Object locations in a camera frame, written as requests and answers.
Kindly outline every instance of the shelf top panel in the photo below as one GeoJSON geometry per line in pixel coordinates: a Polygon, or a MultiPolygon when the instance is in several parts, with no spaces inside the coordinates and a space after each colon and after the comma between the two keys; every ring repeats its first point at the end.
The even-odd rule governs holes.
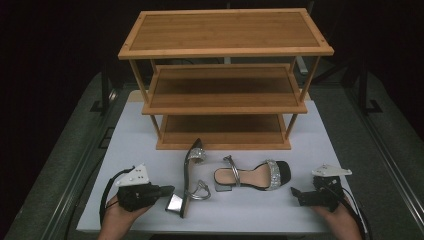
{"type": "Polygon", "coordinates": [[[120,59],[328,56],[305,9],[143,11],[120,59]]]}

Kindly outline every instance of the dark background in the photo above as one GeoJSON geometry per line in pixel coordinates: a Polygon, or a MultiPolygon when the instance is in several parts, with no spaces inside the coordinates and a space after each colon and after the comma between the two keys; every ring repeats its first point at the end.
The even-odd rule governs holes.
{"type": "MultiPolygon", "coordinates": [[[[102,70],[115,87],[132,79],[116,56],[139,12],[226,8],[227,2],[1,0],[1,238],[90,80],[102,70]]],[[[231,8],[305,4],[239,0],[231,8]]],[[[336,50],[327,60],[337,64],[360,53],[422,139],[423,16],[419,0],[316,0],[312,14],[336,50]]]]}

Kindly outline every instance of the middle shelf tier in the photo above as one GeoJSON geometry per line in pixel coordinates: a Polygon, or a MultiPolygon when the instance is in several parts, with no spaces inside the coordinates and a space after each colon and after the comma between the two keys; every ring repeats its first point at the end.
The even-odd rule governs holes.
{"type": "Polygon", "coordinates": [[[157,65],[146,115],[307,113],[290,64],[157,65]]]}

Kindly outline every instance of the person's right hand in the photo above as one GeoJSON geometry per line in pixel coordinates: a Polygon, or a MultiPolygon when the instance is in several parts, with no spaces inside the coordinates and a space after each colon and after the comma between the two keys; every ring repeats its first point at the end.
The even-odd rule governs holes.
{"type": "Polygon", "coordinates": [[[333,235],[339,240],[361,240],[361,233],[355,219],[343,204],[339,204],[334,212],[325,207],[311,207],[318,215],[323,217],[330,227],[333,235]]]}

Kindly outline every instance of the gray floor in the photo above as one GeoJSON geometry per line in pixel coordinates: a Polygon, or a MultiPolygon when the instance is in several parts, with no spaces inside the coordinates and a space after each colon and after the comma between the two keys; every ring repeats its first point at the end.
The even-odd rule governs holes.
{"type": "MultiPolygon", "coordinates": [[[[318,73],[329,67],[331,64],[322,61],[318,73]]],[[[378,79],[369,74],[368,97],[376,100],[383,112],[365,117],[356,104],[356,87],[345,89],[338,84],[341,74],[313,85],[310,95],[341,165],[354,173],[348,181],[369,219],[374,239],[424,239],[422,225],[411,214],[411,193],[424,199],[423,142],[378,79]]],[[[113,132],[126,98],[136,88],[134,83],[128,83],[123,89],[114,90],[111,107],[102,116],[90,111],[93,103],[101,100],[100,75],[93,79],[6,239],[96,238],[96,234],[81,233],[75,227],[106,152],[100,146],[107,146],[107,137],[113,132]]],[[[130,233],[128,239],[143,238],[139,233],[130,233]]]]}

